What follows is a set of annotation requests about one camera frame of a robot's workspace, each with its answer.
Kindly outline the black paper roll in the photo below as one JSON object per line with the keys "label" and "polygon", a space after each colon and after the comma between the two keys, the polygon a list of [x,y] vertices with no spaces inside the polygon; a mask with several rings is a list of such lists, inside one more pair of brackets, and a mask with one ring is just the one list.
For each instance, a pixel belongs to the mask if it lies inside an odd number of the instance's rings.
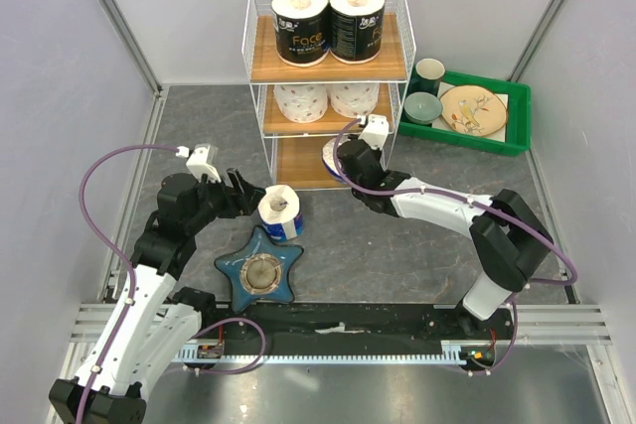
{"label": "black paper roll", "polygon": [[382,46],[386,0],[329,0],[331,53],[340,62],[373,60]]}
{"label": "black paper roll", "polygon": [[276,48],[287,64],[309,68],[329,52],[329,0],[271,0]]}

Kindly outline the green ceramic bowl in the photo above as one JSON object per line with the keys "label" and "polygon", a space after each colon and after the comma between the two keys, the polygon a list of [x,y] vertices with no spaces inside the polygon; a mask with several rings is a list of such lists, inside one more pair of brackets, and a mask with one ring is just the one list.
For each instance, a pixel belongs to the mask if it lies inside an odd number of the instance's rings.
{"label": "green ceramic bowl", "polygon": [[404,101],[403,114],[413,124],[429,126],[441,115],[442,104],[433,94],[414,92]]}

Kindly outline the green plastic tray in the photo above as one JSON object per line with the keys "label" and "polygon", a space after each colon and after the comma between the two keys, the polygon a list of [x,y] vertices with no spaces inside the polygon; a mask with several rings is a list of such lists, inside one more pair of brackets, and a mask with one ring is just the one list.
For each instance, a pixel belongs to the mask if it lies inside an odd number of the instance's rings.
{"label": "green plastic tray", "polygon": [[488,137],[471,137],[460,134],[443,125],[437,118],[432,126],[410,123],[403,114],[398,133],[403,136],[436,141],[444,144],[515,157],[526,152],[531,146],[532,110],[531,89],[522,83],[473,75],[457,71],[447,71],[443,77],[439,94],[452,86],[478,85],[503,98],[509,112],[506,126]]}

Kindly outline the dark green cup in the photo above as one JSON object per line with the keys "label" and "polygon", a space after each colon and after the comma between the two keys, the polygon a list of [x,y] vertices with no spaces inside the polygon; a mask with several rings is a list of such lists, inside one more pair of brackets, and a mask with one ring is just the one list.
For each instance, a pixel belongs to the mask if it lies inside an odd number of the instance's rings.
{"label": "dark green cup", "polygon": [[416,64],[415,72],[418,90],[437,96],[445,75],[443,63],[436,59],[422,59]]}

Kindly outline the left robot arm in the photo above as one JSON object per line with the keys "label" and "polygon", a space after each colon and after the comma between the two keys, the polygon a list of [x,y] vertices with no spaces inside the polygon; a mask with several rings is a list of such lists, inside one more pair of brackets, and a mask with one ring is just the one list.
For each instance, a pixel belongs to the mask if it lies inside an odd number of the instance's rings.
{"label": "left robot arm", "polygon": [[65,423],[140,423],[150,394],[193,336],[218,326],[213,295],[183,289],[159,325],[153,322],[196,250],[198,232],[217,218],[252,215],[264,189],[236,169],[217,182],[206,175],[166,177],[157,209],[137,239],[131,275],[95,347],[71,379],[57,379],[49,399]]}

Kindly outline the white floral paper roll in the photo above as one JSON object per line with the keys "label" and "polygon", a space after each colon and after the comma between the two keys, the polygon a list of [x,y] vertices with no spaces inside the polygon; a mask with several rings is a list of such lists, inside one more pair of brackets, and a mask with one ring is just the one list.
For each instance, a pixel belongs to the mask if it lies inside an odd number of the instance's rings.
{"label": "white floral paper roll", "polygon": [[327,87],[322,83],[277,84],[274,98],[283,116],[295,123],[311,123],[328,110]]}
{"label": "white floral paper roll", "polygon": [[340,115],[355,118],[374,111],[379,101],[378,82],[332,83],[327,86],[332,108]]}

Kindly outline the blue paper roll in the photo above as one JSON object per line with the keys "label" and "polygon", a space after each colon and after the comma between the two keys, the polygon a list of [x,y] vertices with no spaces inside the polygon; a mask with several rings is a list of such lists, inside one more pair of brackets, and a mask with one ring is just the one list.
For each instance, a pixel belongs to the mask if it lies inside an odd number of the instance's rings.
{"label": "blue paper roll", "polygon": [[344,184],[341,176],[338,174],[336,168],[336,161],[334,159],[334,146],[336,143],[336,138],[330,139],[327,143],[324,144],[321,150],[322,163],[325,166],[327,172],[330,176],[340,184]]}
{"label": "blue paper roll", "polygon": [[267,187],[257,210],[262,225],[272,240],[283,242],[302,234],[304,220],[300,200],[291,187]]}

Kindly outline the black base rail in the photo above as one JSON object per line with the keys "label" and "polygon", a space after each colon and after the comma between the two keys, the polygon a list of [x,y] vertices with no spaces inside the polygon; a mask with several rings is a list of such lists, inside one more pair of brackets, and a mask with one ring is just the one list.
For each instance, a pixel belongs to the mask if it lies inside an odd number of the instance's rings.
{"label": "black base rail", "polygon": [[226,304],[195,307],[202,326],[221,319],[256,322],[262,339],[248,324],[223,326],[224,350],[230,353],[434,353],[441,343],[501,343],[512,337],[513,316],[504,308],[481,322],[451,306],[361,303],[257,303],[235,313]]}

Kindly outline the blue star-shaped dish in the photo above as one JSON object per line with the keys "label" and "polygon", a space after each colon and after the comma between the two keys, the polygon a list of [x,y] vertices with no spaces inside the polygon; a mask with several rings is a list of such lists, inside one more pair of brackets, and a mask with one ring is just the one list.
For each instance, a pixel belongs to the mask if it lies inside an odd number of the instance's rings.
{"label": "blue star-shaped dish", "polygon": [[289,274],[303,253],[302,246],[274,243],[262,226],[255,226],[242,249],[214,261],[216,269],[230,281],[232,310],[242,312],[258,300],[292,303]]}

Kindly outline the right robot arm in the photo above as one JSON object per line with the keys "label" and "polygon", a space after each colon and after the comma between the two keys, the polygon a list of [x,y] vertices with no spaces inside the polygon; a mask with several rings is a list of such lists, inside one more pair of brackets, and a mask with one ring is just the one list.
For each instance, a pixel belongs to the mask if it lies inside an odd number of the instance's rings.
{"label": "right robot arm", "polygon": [[480,337],[491,316],[530,282],[550,252],[546,228],[519,194],[470,196],[429,185],[407,173],[386,170],[380,153],[361,139],[337,147],[341,176],[352,194],[373,212],[423,220],[471,239],[482,272],[463,296],[455,326],[464,337]]}

